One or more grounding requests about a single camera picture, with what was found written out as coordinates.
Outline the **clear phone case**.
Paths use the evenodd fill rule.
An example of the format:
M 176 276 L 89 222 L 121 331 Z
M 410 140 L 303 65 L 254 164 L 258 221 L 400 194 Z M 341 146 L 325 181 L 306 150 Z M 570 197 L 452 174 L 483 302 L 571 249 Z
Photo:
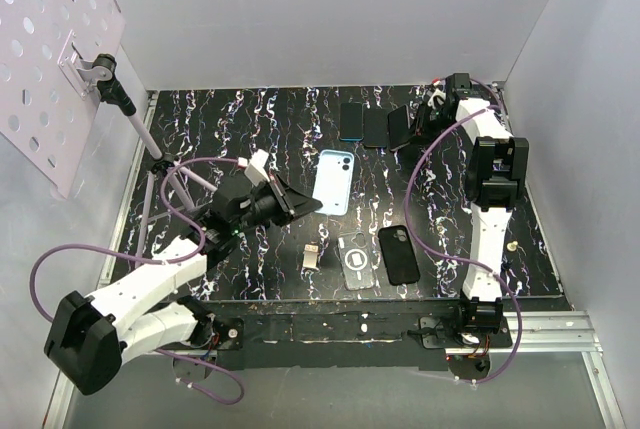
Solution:
M 349 291 L 371 289 L 374 287 L 374 271 L 371 251 L 362 232 L 344 233 L 338 236 L 338 252 Z

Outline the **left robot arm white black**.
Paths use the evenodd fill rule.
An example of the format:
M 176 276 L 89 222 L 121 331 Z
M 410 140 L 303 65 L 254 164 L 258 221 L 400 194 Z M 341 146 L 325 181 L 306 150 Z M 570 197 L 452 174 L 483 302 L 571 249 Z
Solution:
M 229 177 L 196 212 L 196 228 L 174 239 L 157 258 L 87 296 L 76 291 L 65 296 L 45 355 L 82 394 L 92 395 L 124 364 L 166 345 L 241 348 L 241 319 L 217 316 L 188 295 L 165 307 L 160 302 L 226 259 L 238 248 L 240 234 L 259 226 L 285 226 L 321 207 L 275 174 L 257 184 L 243 174 Z

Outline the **light blue phone case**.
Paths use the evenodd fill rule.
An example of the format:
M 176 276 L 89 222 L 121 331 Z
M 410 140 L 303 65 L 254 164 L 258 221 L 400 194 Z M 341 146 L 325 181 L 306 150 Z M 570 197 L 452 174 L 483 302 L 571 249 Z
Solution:
M 319 155 L 312 197 L 322 203 L 316 213 L 343 216 L 348 211 L 354 155 L 325 149 Z

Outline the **dark phone blue edge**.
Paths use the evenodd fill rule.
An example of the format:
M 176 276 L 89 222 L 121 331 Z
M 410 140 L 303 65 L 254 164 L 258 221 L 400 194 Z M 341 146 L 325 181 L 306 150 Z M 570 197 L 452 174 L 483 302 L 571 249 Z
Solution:
M 339 138 L 341 141 L 357 142 L 364 137 L 364 108 L 359 102 L 340 105 Z

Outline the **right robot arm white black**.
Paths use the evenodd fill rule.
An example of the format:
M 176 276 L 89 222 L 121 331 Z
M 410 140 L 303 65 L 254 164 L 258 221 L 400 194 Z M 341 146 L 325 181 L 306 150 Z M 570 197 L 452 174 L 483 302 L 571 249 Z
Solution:
M 507 293 L 501 276 L 506 230 L 524 195 L 529 143 L 499 121 L 469 74 L 453 73 L 436 81 L 433 95 L 434 100 L 419 109 L 413 127 L 419 136 L 433 135 L 435 143 L 462 129 L 472 143 L 464 181 L 472 236 L 468 258 L 429 252 L 467 264 L 460 301 L 445 326 L 463 346 L 487 345 L 501 332 Z

